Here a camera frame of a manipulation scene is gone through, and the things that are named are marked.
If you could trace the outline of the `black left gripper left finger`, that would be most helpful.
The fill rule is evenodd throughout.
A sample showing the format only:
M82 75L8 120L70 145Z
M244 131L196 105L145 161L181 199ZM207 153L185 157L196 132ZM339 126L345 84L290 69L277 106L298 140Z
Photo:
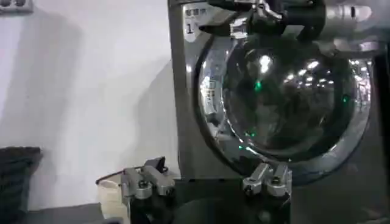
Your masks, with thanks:
M128 167L121 174L121 196L123 200L136 198L147 200L153 193L168 197L173 194L175 181L166 176L166 158L148 159L140 167Z

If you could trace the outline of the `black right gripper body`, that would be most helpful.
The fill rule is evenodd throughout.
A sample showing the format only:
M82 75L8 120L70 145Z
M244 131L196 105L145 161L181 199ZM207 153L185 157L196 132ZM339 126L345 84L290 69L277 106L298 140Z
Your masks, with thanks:
M282 36L298 26L298 41L314 41L325 26L324 1L258 1L250 19L250 32L270 37Z

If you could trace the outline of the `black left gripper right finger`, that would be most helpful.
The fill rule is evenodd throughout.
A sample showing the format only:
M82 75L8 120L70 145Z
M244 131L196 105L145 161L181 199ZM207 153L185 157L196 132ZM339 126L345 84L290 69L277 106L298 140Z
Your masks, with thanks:
M242 189L247 195L260 194L264 189L273 197L290 197L292 171L284 164L260 163L249 177L242 180Z

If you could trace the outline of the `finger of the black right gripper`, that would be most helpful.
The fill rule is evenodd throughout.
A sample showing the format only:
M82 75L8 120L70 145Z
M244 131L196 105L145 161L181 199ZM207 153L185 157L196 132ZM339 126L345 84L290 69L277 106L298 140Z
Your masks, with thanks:
M226 10L250 10L263 7L263 3L258 0L207 0L207 3Z
M217 37L245 39L249 37L253 11L221 11L208 22L199 25L199 30Z

